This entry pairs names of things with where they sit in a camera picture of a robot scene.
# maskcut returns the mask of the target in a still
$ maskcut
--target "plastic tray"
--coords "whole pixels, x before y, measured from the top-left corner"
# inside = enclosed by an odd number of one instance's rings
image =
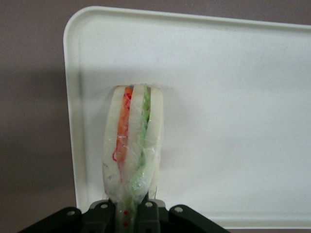
[[[88,7],[64,35],[77,206],[103,196],[117,85],[164,94],[157,198],[226,228],[311,228],[311,27]]]

